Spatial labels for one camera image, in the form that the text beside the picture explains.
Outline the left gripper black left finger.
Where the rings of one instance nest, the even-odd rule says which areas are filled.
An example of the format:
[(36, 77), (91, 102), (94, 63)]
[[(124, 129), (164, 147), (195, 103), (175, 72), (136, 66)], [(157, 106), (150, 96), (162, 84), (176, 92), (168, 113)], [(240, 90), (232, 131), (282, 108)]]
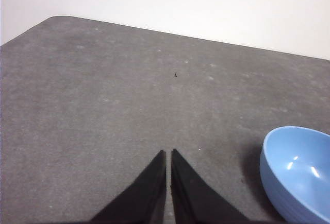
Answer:
[(92, 222), (163, 222), (167, 194), (166, 152), (161, 150), (134, 182)]

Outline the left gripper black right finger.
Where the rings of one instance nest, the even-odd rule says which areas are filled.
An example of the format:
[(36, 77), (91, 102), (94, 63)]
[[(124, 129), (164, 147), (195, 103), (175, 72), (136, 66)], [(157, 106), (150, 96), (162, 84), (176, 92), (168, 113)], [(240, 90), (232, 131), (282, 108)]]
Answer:
[(178, 150), (171, 152), (171, 190), (177, 222), (249, 222), (213, 190)]

